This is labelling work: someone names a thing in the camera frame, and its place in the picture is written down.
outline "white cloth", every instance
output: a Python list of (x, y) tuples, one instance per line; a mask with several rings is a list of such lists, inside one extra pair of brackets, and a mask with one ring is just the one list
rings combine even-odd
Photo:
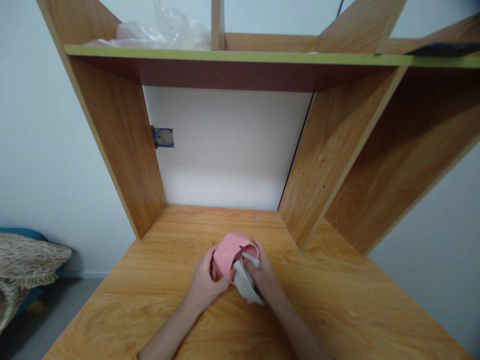
[[(246, 252), (242, 252), (241, 255), (248, 260), (258, 269), (260, 266), (260, 260), (251, 256)], [(249, 272), (245, 268), (245, 264), (242, 258), (235, 261), (233, 264), (233, 268), (236, 270), (235, 276), (233, 277), (233, 283), (235, 284), (236, 288), (240, 295), (247, 300), (249, 304), (257, 303), (260, 305), (265, 304), (265, 300), (263, 297), (259, 296), (254, 289), (255, 283), (250, 276)]]

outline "green shelf edge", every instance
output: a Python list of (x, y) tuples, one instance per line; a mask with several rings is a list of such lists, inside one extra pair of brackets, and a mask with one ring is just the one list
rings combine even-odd
[(250, 51), (200, 51), (159, 50), (119, 47), (95, 47), (64, 45), (65, 52), (72, 56), (166, 59), (190, 61), (222, 61), (245, 63), (290, 63), (364, 66), (409, 66), (425, 68), (480, 68), (480, 56), (428, 57), (413, 55), (369, 55), (339, 53), (295, 53), (295, 52), (250, 52)]

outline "forearm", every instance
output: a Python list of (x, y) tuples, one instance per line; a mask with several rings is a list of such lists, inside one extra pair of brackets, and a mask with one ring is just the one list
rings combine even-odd
[(275, 299), (271, 299), (269, 304), (290, 339), (299, 359), (333, 359), (297, 313), (283, 291)]
[(155, 333), (140, 352), (139, 360), (167, 360), (172, 359), (184, 337), (200, 316), (196, 310), (183, 301), (173, 311), (166, 322)]

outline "finger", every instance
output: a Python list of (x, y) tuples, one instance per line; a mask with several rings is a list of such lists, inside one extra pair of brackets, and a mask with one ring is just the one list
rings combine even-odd
[(265, 248), (264, 246), (260, 243), (260, 241), (257, 240), (256, 237), (254, 237), (253, 235), (250, 235), (251, 239), (253, 240), (253, 242), (255, 243), (256, 247), (258, 248), (258, 250), (260, 250), (260, 255), (265, 255), (267, 256), (267, 253), (265, 252)]
[(209, 271), (210, 270), (210, 263), (212, 262), (212, 256), (214, 255), (214, 251), (219, 247), (218, 244), (210, 246), (205, 255), (200, 260), (200, 269), (202, 271)]
[(257, 277), (258, 269), (246, 257), (243, 258), (243, 264), (245, 265), (245, 269), (248, 271), (250, 276), (253, 278), (253, 280), (255, 280), (255, 278)]
[(229, 288), (231, 284), (230, 281), (234, 278), (236, 271), (237, 270), (235, 270), (234, 268), (230, 269), (227, 275), (225, 275), (219, 281), (217, 281), (215, 286), (218, 287), (219, 293), (223, 293), (225, 290)]

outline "baseboard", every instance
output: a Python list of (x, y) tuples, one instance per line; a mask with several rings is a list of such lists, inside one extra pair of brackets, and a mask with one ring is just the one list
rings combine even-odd
[(109, 274), (109, 271), (74, 271), (64, 270), (60, 275), (61, 278), (69, 279), (104, 279)]

